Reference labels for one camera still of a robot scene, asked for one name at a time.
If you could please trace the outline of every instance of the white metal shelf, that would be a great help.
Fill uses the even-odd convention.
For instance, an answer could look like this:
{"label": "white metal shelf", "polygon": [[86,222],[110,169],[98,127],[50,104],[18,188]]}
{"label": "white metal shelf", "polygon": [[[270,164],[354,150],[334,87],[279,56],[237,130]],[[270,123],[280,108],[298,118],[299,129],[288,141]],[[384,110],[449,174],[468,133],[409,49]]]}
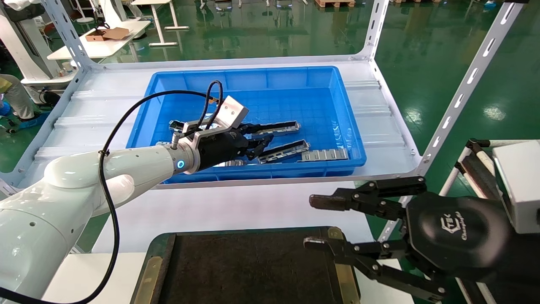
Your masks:
{"label": "white metal shelf", "polygon": [[[351,56],[124,64],[98,64],[91,61],[80,39],[75,35],[73,25],[62,5],[50,0],[43,0],[42,3],[80,68],[74,77],[75,80],[66,89],[59,104],[22,156],[16,169],[11,173],[0,174],[0,179],[18,187],[29,186],[40,179],[46,164],[55,157],[97,150],[123,111],[143,96],[151,75],[157,71],[310,65],[333,65],[339,68],[366,146],[368,160],[364,167],[357,169],[353,176],[346,177],[229,181],[165,187],[324,182],[424,175],[524,5],[510,1],[503,4],[454,98],[450,101],[426,152],[421,156],[374,61],[388,9],[388,0],[374,0],[364,48]],[[380,88],[377,88],[375,83],[380,84]],[[124,124],[111,148],[125,147],[133,121],[134,115]],[[407,203],[408,198],[402,197],[400,201]],[[386,239],[395,225],[395,222],[388,222],[379,240]]]}

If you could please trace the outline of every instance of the gripper logo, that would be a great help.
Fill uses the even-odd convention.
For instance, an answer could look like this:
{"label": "gripper logo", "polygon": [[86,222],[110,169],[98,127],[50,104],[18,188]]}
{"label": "gripper logo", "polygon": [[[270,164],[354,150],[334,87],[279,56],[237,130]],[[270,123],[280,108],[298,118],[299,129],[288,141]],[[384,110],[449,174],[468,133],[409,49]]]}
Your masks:
{"label": "gripper logo", "polygon": [[455,217],[452,216],[452,214],[444,213],[443,216],[441,216],[441,227],[452,234],[461,230],[461,239],[463,241],[467,240],[467,225],[460,212],[456,211]]}

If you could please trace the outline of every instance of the blue plastic bin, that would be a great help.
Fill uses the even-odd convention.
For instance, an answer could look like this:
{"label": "blue plastic bin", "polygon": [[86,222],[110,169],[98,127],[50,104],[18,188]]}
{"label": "blue plastic bin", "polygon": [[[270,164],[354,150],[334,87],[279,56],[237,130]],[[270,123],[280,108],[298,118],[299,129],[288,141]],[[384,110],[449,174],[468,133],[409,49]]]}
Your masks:
{"label": "blue plastic bin", "polygon": [[[249,109],[246,123],[277,123],[296,120],[298,133],[277,136],[270,148],[305,139],[310,150],[347,148],[349,159],[296,162],[298,156],[282,163],[235,167],[213,167],[187,175],[178,174],[165,183],[274,179],[288,177],[346,176],[366,162],[366,152],[354,120],[345,86],[336,67],[238,69],[158,72],[152,76],[146,96],[165,90],[206,92],[219,80],[224,97],[231,95]],[[218,96],[218,86],[212,90]],[[139,109],[127,148],[170,142],[170,120],[193,121],[200,117],[204,99],[193,95],[165,95],[147,101]],[[215,104],[208,109],[208,116]]]}

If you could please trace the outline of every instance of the white table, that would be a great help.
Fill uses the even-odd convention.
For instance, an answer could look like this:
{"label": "white table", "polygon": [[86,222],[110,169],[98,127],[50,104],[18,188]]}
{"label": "white table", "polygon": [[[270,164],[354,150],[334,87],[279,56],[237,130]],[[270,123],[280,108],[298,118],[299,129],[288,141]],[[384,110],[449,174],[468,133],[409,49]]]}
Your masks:
{"label": "white table", "polygon": [[[135,290],[146,253],[120,253],[109,282],[91,304],[129,304]],[[107,269],[111,254],[70,254],[52,279],[43,300],[75,302],[87,297],[98,286]],[[382,264],[400,269],[397,260]],[[362,304],[414,304],[409,294],[357,275]]]}
{"label": "white table", "polygon": [[[350,242],[373,242],[366,216],[318,210],[311,194],[354,188],[353,182],[277,184],[150,190],[117,209],[120,252],[146,252],[158,235],[170,232],[336,226]],[[93,253],[111,253],[111,219]]]}
{"label": "white table", "polygon": [[[135,60],[135,62],[138,62],[137,53],[131,41],[133,40],[133,38],[141,34],[148,25],[150,25],[150,21],[123,21],[119,23],[117,27],[129,29],[130,31],[130,34],[124,39],[110,39],[105,41],[92,42],[86,41],[85,36],[95,31],[95,29],[92,29],[82,35],[80,37],[80,41],[81,44],[84,46],[84,49],[86,50],[86,55],[89,58],[110,57],[116,54],[116,52],[118,52],[121,48],[123,48],[126,44],[129,43],[131,52],[133,54],[133,59]],[[49,60],[65,60],[71,58],[72,54],[68,47],[62,47],[61,49],[47,56],[47,59]]]}
{"label": "white table", "polygon": [[151,47],[169,47],[173,45],[178,45],[177,42],[165,42],[163,39],[163,33],[161,32],[161,25],[159,24],[158,14],[156,12],[156,4],[169,4],[171,8],[172,21],[174,23],[173,27],[165,27],[165,30],[188,30],[190,27],[178,26],[178,21],[176,20],[176,13],[174,12],[174,5],[172,0],[135,0],[131,4],[133,5],[150,5],[152,7],[152,14],[154,15],[154,22],[156,24],[156,29],[158,30],[159,43],[150,43]]}

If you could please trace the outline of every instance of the cardboard box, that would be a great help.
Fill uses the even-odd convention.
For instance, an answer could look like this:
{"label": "cardboard box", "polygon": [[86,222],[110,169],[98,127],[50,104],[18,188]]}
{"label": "cardboard box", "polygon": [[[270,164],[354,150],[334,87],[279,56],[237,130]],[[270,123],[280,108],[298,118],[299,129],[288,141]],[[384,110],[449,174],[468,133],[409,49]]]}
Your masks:
{"label": "cardboard box", "polygon": [[114,29],[103,29],[100,35],[98,31],[93,31],[90,34],[86,35],[86,41],[105,41],[109,39],[123,39],[124,37],[130,34],[128,29],[124,28],[114,28]]}

